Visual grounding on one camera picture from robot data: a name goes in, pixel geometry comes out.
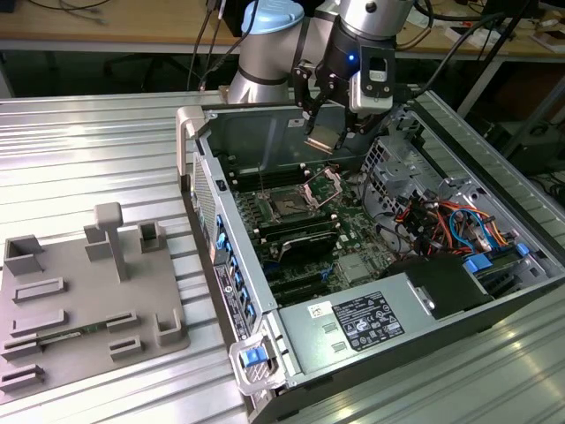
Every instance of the warning label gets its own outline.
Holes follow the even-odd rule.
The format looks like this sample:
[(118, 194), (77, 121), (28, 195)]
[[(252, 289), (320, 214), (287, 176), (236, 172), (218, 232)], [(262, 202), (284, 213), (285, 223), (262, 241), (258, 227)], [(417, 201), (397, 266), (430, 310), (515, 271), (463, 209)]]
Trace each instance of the warning label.
[(360, 352), (404, 334), (404, 329), (380, 291), (333, 306), (352, 349)]

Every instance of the blue latch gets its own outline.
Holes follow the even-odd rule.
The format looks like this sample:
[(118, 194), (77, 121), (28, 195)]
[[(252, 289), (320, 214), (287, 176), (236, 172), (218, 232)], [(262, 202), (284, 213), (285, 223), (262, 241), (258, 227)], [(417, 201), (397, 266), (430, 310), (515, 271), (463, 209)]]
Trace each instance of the blue latch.
[(475, 274), (481, 269), (487, 269), (493, 266), (493, 263), (485, 256), (485, 254), (474, 254), (465, 262), (465, 267)]
[(249, 351), (241, 352), (241, 359), (244, 362), (244, 367), (252, 367), (262, 362), (268, 361), (267, 351), (263, 346), (250, 349)]
[(245, 287), (241, 290), (241, 297), (243, 298), (244, 303), (249, 300), (249, 293)]
[(236, 289), (241, 289), (241, 286), (244, 285), (244, 278), (241, 276), (241, 273), (239, 271), (236, 272), (236, 276), (234, 278), (236, 280)]
[(218, 249), (223, 249), (226, 246), (226, 233), (223, 232), (218, 236), (218, 239), (215, 241), (215, 246)]
[(518, 243), (516, 245), (516, 250), (522, 257), (527, 256), (530, 253), (530, 249), (524, 243)]
[(253, 321), (255, 319), (255, 308), (253, 307), (253, 305), (247, 305), (246, 309), (249, 318)]

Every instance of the ribbed metal surface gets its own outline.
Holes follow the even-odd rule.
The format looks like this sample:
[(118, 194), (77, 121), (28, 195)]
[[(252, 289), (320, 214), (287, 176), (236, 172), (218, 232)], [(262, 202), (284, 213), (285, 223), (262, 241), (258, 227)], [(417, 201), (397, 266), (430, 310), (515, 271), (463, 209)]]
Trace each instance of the ribbed metal surface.
[[(442, 110), (444, 125), (454, 125), (450, 131), (463, 129), (474, 137), (437, 99), (419, 100), (430, 102), (431, 112)], [(92, 206), (101, 200), (123, 202), (128, 224), (159, 219), (192, 340), (184, 351), (2, 405), (2, 423), (246, 422), (175, 186), (174, 111), (215, 101), (166, 94), (0, 104), (0, 239), (22, 229), (41, 235), (42, 243), (81, 237), (82, 225), (92, 222)], [(465, 141), (461, 134), (456, 138)], [(436, 154), (456, 176), (457, 163), (441, 157), (440, 149)], [(484, 150), (476, 154), (489, 156)], [(529, 189), (525, 178), (497, 166), (488, 169)], [(511, 179), (505, 186), (520, 194)], [(525, 208), (541, 209), (535, 195), (521, 193)], [(551, 206), (542, 208), (554, 214)], [(559, 230), (557, 219), (552, 222)], [(563, 352), (560, 289), (493, 329), (320, 402), (285, 424), (564, 422)]]
[(42, 243), (84, 237), (93, 206), (119, 201), (125, 226), (157, 219), (164, 227), (191, 338), (181, 352), (2, 405), (2, 423), (247, 422), (177, 188), (175, 112), (203, 102), (218, 98), (118, 95), (0, 104), (2, 252), (6, 238), (23, 233)]

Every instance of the black plastic component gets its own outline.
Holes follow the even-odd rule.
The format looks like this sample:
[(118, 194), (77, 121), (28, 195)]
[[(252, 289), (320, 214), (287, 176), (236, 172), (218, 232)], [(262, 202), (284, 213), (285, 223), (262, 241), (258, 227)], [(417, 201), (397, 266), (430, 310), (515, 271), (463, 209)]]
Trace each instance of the black plastic component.
[(321, 281), (320, 274), (297, 278), (280, 284), (272, 284), (271, 291), (278, 303), (288, 306), (329, 293), (328, 286)]
[(225, 183), (225, 181), (223, 181), (223, 179), (217, 179), (215, 181), (215, 183), (218, 185), (218, 189), (221, 192), (225, 192), (228, 189), (228, 187), (226, 186), (226, 183)]
[(276, 170), (261, 172), (261, 174), (255, 172), (253, 174), (236, 175), (233, 179), (237, 180), (237, 184), (234, 185), (233, 181), (230, 181), (230, 187), (232, 190), (240, 193), (249, 193), (257, 192), (261, 190), (261, 188), (268, 189), (302, 184), (305, 182), (305, 175), (304, 171), (297, 166), (291, 170)]
[(414, 287), (421, 287), (429, 294), (435, 304), (431, 313), (438, 320), (493, 300), (477, 287), (464, 269), (462, 258), (455, 254), (435, 254), (397, 261), (386, 269), (384, 276), (403, 272)]
[(282, 237), (288, 236), (292, 232), (308, 230), (308, 232), (318, 232), (329, 230), (333, 227), (333, 220), (331, 215), (323, 214), (318, 216), (311, 216), (299, 221), (290, 221), (286, 223), (278, 223), (275, 225), (263, 223), (260, 224), (260, 235), (267, 241), (278, 240)]

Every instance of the black cable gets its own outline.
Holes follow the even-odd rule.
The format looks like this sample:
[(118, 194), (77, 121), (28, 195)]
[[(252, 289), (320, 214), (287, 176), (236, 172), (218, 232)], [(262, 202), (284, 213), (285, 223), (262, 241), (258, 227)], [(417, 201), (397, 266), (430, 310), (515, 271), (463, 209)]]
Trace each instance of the black cable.
[[(488, 65), (490, 65), (491, 62), (493, 62), (493, 59), (498, 54), (502, 45), (506, 42), (508, 38), (510, 38), (510, 36), (518, 26), (518, 23), (520, 22), (522, 16), (526, 13), (528, 8), (531, 7), (531, 5), (536, 3), (537, 1), (538, 0), (525, 0), (524, 4), (522, 5), (522, 9), (520, 9), (520, 12), (517, 13), (517, 15), (515, 15), (512, 18), (512, 20), (510, 20), (510, 23), (506, 26), (504, 31), (502, 31), (500, 38), (496, 41), (496, 43), (493, 45), (491, 50), (488, 52), (488, 55), (486, 55), (485, 60), (481, 62), (481, 66), (478, 69), (477, 74), (475, 75), (475, 78), (473, 79), (469, 87), (475, 87), (475, 84), (477, 84), (477, 82), (482, 77), (483, 73), (485, 73)], [(461, 104), (464, 102), (465, 97), (467, 97), (467, 93), (462, 93), (460, 98), (456, 102), (454, 102), (454, 104), (451, 105), (453, 110), (459, 109), (459, 106), (461, 106)]]
[(479, 15), (482, 13), (482, 11), (478, 11), (477, 9), (473, 9), (473, 8), (471, 7), (471, 3), (467, 4), (467, 7), (469, 7), (469, 9), (471, 9), (471, 10), (474, 11), (475, 13), (478, 13)]
[(44, 9), (50, 9), (52, 11), (83, 11), (85, 9), (90, 9), (96, 6), (101, 6), (110, 2), (111, 0), (102, 0), (98, 3), (87, 4), (86, 6), (73, 6), (72, 8), (64, 8), (64, 7), (54, 7), (54, 6), (47, 6), (46, 4), (37, 3), (35, 0), (27, 0), (31, 4), (35, 4), (36, 6), (40, 6)]
[[(423, 15), (427, 16), (428, 18), (430, 17), (430, 13), (420, 5), (418, 0), (414, 2), (414, 7)], [(447, 22), (476, 22), (481, 20), (480, 16), (449, 16), (440, 15), (437, 13), (432, 13), (432, 16), (434, 19), (445, 20)]]
[(457, 40), (455, 42), (455, 44), (453, 46), (451, 46), (451, 49), (449, 50), (448, 54), (443, 58), (440, 65), (438, 66), (438, 68), (433, 73), (432, 78), (430, 78), (426, 82), (426, 84), (423, 87), (421, 87), (418, 91), (414, 92), (412, 94), (412, 97), (416, 98), (419, 95), (422, 95), (432, 86), (432, 84), (435, 82), (435, 80), (440, 75), (441, 71), (443, 71), (443, 68), (445, 68), (446, 64), (448, 64), (451, 57), (456, 53), (457, 49), (459, 49), (459, 47), (461, 47), (461, 45), (465, 42), (465, 40), (467, 40), (469, 37), (471, 37), (475, 33), (475, 31), (477, 31), (482, 26), (488, 24), (489, 22), (493, 22), (494, 20), (500, 19), (504, 16), (505, 16), (504, 13), (495, 13), (494, 15), (485, 16), (482, 20), (480, 20), (475, 25), (473, 25), (471, 28), (469, 28), (465, 32), (465, 34), (461, 35), (461, 37), (459, 37), (459, 40)]
[(400, 232), (398, 232), (399, 228), (400, 224), (398, 223), (397, 225), (395, 225), (396, 239), (398, 240), (398, 249), (396, 249), (396, 251), (400, 254), (400, 248), (403, 246), (403, 241), (400, 240)]
[(247, 31), (245, 31), (241, 35), (241, 38), (239, 40), (237, 40), (236, 42), (234, 42), (231, 45), (231, 47), (228, 49), (228, 51), (226, 51), (220, 58), (218, 58), (218, 60), (216, 60), (214, 62), (214, 64), (212, 65), (212, 67), (210, 69), (208, 69), (208, 70), (206, 70), (206, 72), (204, 72), (204, 74), (200, 78), (200, 82), (198, 83), (199, 87), (200, 87), (200, 84), (202, 83), (202, 81), (208, 76), (208, 74), (217, 71), (220, 68), (220, 66), (223, 65), (226, 58), (228, 58), (230, 56), (231, 52), (233, 50), (237, 49), (237, 47), (239, 47), (239, 44), (241, 44), (245, 40), (245, 38), (247, 38), (247, 35), (249, 35), (249, 33), (251, 32), (251, 30), (253, 28), (253, 23), (255, 22), (255, 15), (257, 14), (258, 6), (259, 6), (259, 0), (255, 0), (255, 3), (253, 5), (253, 10), (252, 10), (252, 13), (251, 13), (251, 22), (249, 23), (249, 28), (247, 28)]
[[(212, 58), (212, 50), (214, 49), (215, 39), (218, 36), (218, 30), (220, 29), (220, 24), (222, 23), (221, 19), (218, 19), (218, 23), (215, 25), (214, 28), (214, 35), (212, 35), (212, 42), (210, 43), (210, 48), (208, 49), (208, 55), (206, 56), (206, 64), (204, 66), (204, 73), (208, 70), (210, 66), (210, 59)], [(204, 91), (206, 90), (206, 80), (203, 78), (203, 81), (199, 85), (199, 90)]]
[(483, 56), (483, 53), (485, 53), (486, 45), (488, 44), (488, 41), (491, 39), (491, 34), (493, 33), (493, 29), (494, 29), (494, 24), (492, 24), (491, 27), (488, 29), (488, 35), (486, 36), (486, 40), (485, 40), (485, 44), (483, 44), (483, 48), (480, 50), (480, 53), (478, 53), (477, 62), (480, 61), (480, 58)]
[(204, 17), (204, 22), (202, 22), (202, 26), (200, 27), (200, 31), (198, 32), (198, 36), (196, 37), (196, 41), (194, 42), (194, 49), (192, 50), (191, 67), (188, 70), (188, 80), (186, 81), (186, 91), (191, 91), (191, 76), (192, 76), (192, 69), (194, 68), (194, 61), (196, 60), (196, 55), (198, 53), (198, 46), (200, 46), (202, 35), (204, 34), (204, 30), (206, 29), (206, 25), (208, 25), (208, 21), (210, 20), (211, 15), (212, 15), (212, 11), (208, 10), (206, 12), (206, 16)]
[[(59, 5), (61, 6), (61, 10), (65, 11), (66, 13), (74, 16), (75, 18), (82, 18), (82, 19), (88, 19), (88, 20), (92, 20), (94, 22), (96, 22), (97, 24), (100, 25), (104, 25), (106, 24), (106, 20), (103, 18), (98, 18), (95, 16), (87, 16), (87, 15), (83, 15), (81, 13), (78, 13), (77, 11), (73, 10), (73, 8), (77, 7), (74, 4), (70, 4), (65, 2), (65, 0), (59, 0)], [(97, 13), (98, 10), (97, 9), (85, 9), (84, 11), (90, 11), (91, 13)]]

